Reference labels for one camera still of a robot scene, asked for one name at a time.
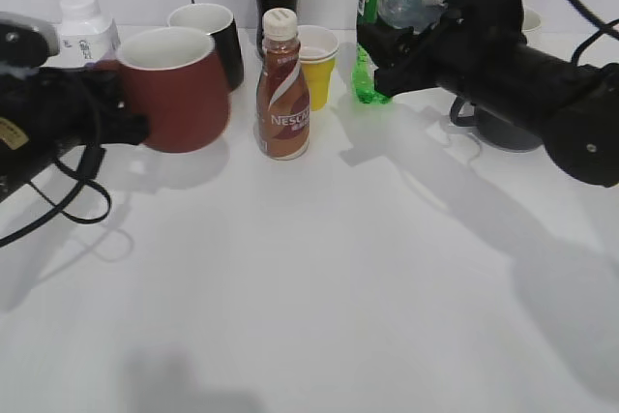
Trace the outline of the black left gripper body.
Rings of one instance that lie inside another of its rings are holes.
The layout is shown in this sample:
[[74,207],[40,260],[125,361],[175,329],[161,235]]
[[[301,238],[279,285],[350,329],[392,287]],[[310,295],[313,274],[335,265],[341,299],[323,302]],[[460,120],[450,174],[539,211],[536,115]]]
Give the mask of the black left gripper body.
[[28,91],[30,152],[135,146],[149,135],[147,117],[128,110],[112,70],[38,67],[29,72]]

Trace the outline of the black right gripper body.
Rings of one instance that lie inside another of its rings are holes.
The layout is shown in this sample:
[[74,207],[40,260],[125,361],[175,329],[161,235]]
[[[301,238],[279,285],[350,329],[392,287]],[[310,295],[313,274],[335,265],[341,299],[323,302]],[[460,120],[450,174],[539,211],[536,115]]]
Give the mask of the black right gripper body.
[[389,25],[372,60],[374,88],[387,97],[435,88],[439,78],[473,72],[495,48],[524,41],[522,9],[449,9],[416,33]]

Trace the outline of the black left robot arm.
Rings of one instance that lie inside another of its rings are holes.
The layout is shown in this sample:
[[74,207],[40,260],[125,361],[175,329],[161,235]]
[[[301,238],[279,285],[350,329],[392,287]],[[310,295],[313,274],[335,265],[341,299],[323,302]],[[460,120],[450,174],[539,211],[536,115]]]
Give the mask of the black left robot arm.
[[119,74],[39,68],[1,75],[1,198],[77,146],[138,145],[147,117],[124,106]]

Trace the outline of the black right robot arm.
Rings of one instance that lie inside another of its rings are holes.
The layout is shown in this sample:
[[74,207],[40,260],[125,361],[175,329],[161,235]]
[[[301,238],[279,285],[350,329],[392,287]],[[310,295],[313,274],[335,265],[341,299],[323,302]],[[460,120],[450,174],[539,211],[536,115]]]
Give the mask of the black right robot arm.
[[583,183],[618,183],[618,66],[575,66],[529,46],[513,18],[448,10],[417,34],[357,28],[388,96],[442,88],[539,138]]

